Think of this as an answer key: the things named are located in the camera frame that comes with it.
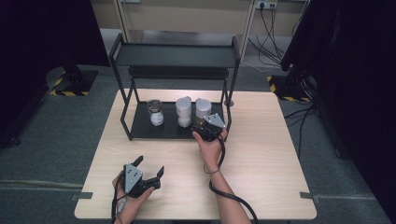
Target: yellow and black hazard tape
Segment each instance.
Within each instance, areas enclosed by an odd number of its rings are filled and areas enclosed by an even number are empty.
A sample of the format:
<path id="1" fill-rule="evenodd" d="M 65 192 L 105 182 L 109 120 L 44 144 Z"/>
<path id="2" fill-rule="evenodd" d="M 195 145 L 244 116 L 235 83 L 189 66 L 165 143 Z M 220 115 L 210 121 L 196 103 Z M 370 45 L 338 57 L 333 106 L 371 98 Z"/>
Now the yellow and black hazard tape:
<path id="1" fill-rule="evenodd" d="M 270 91 L 274 93 L 279 100 L 298 101 L 298 102 L 310 101 L 309 98 L 306 96 L 306 94 L 287 95 L 285 92 L 279 91 L 279 88 L 276 87 L 275 79 L 272 76 L 267 77 L 267 81 L 268 81 L 268 85 L 270 86 Z"/>
<path id="2" fill-rule="evenodd" d="M 62 81 L 64 80 L 65 72 L 62 73 L 61 77 L 56 80 L 53 85 L 52 91 L 49 93 L 50 95 L 62 95 L 62 96 L 86 96 L 88 95 L 88 91 L 58 91 L 57 88 L 60 86 Z"/>

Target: shelf top tier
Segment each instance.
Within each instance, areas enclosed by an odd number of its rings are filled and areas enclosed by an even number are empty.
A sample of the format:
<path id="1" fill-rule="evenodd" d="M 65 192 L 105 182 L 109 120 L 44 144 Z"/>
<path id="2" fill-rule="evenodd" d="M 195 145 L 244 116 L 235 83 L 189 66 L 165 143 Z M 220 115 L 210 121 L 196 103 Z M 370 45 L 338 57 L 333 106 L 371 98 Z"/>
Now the shelf top tier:
<path id="1" fill-rule="evenodd" d="M 116 65 L 132 67 L 234 68 L 240 60 L 236 38 L 230 46 L 123 43 Z"/>

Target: person's left hand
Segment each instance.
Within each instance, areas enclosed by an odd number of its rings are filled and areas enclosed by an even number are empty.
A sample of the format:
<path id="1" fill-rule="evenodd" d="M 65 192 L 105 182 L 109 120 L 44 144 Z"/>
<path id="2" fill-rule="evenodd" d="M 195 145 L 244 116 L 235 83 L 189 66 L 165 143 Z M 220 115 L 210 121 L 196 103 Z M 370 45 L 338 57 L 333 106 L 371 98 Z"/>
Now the person's left hand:
<path id="1" fill-rule="evenodd" d="M 117 179 L 119 178 L 119 175 L 113 180 L 113 187 L 116 187 L 117 184 Z M 147 189 L 142 195 L 140 195 L 138 198 L 132 198 L 127 196 L 125 205 L 123 206 L 122 210 L 120 213 L 118 213 L 116 222 L 115 223 L 131 223 L 134 218 L 137 216 L 140 206 L 143 204 L 143 202 L 151 195 L 151 193 L 155 190 L 154 187 Z M 119 184 L 117 188 L 117 199 L 124 196 L 125 191 L 122 188 L 122 185 Z M 122 199 L 117 201 L 117 208 L 120 207 Z"/>

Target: black metal shelf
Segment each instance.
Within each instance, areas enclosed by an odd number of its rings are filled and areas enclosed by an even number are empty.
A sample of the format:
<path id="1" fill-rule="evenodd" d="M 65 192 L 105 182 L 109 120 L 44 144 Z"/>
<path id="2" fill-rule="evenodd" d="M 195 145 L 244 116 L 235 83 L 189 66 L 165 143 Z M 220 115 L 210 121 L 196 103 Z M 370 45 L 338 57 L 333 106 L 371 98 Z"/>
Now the black metal shelf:
<path id="1" fill-rule="evenodd" d="M 177 125 L 175 102 L 163 102 L 164 124 L 158 127 L 151 125 L 147 104 L 140 101 L 137 93 L 137 87 L 134 83 L 136 78 L 223 80 L 220 101 L 212 102 L 212 114 L 219 113 L 222 116 L 222 104 L 224 103 L 227 108 L 227 130 L 229 131 L 232 122 L 231 98 L 241 60 L 237 46 L 235 36 L 231 45 L 211 46 L 124 43 L 122 35 L 119 34 L 108 58 L 125 103 L 120 121 L 128 138 L 130 140 L 133 137 L 192 138 L 189 128 L 181 128 Z M 127 95 L 120 79 L 118 66 L 128 67 L 131 86 Z M 230 89 L 227 90 L 230 68 L 233 69 L 233 75 Z M 133 92 L 137 101 L 137 108 L 133 126 L 129 129 L 125 123 L 125 116 Z"/>

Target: hand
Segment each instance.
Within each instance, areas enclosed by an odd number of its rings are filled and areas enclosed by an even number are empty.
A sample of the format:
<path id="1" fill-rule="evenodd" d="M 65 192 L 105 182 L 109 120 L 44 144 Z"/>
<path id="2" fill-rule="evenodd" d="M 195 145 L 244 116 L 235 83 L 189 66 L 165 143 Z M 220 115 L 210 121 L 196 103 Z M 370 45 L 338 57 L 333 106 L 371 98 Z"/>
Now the hand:
<path id="1" fill-rule="evenodd" d="M 201 135 L 197 132 L 192 132 L 195 140 L 198 142 L 201 158 L 205 163 L 206 170 L 211 173 L 217 171 L 219 155 L 221 154 L 221 144 L 218 139 L 213 140 L 212 142 L 206 142 L 202 139 Z M 225 139 L 227 136 L 227 131 L 225 129 L 221 132 L 222 139 Z"/>
<path id="2" fill-rule="evenodd" d="M 113 180 L 113 187 L 116 187 L 117 184 L 117 179 L 119 178 L 119 175 Z M 122 183 L 121 181 L 118 185 L 117 188 L 117 199 L 125 195 L 125 191 L 122 188 Z M 117 215 L 117 219 L 115 223 L 131 223 L 134 218 L 137 216 L 137 213 L 139 212 L 140 206 L 143 204 L 143 202 L 151 195 L 151 193 L 155 190 L 154 187 L 147 189 L 142 195 L 140 195 L 138 198 L 131 198 L 131 197 L 126 197 L 126 202 L 125 205 L 123 206 L 122 210 L 120 213 Z M 117 208 L 120 207 L 122 199 L 117 201 Z"/>

